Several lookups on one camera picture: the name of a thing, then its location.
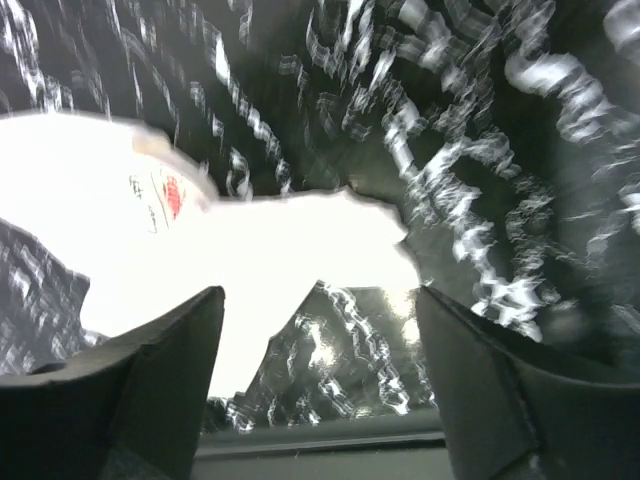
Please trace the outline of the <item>white printed t-shirt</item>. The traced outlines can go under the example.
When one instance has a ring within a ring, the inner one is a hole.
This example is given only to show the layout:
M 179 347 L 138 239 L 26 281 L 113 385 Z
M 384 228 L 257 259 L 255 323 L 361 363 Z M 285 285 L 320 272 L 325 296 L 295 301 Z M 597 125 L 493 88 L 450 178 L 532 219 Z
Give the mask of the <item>white printed t-shirt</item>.
M 225 313 L 209 392 L 251 383 L 317 282 L 410 290 L 397 211 L 349 190 L 225 200 L 160 131 L 71 113 L 1 120 L 1 217 L 90 283 L 88 330 L 114 337 L 209 286 Z

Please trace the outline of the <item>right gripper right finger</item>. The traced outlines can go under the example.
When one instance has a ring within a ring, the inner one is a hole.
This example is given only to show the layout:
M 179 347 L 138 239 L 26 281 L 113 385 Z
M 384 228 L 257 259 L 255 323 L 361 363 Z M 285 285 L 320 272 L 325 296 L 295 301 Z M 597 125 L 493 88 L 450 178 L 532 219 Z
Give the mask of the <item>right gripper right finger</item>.
M 638 375 L 537 343 L 430 287 L 416 315 L 456 478 L 638 478 Z

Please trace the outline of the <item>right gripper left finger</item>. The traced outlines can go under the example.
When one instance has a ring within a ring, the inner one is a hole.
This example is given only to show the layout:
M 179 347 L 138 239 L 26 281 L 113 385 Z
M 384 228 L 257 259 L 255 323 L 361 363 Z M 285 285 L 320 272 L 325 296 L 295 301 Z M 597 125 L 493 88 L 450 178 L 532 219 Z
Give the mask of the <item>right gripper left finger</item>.
M 69 360 L 2 377 L 2 478 L 97 479 L 116 451 L 188 478 L 224 301 L 208 287 Z

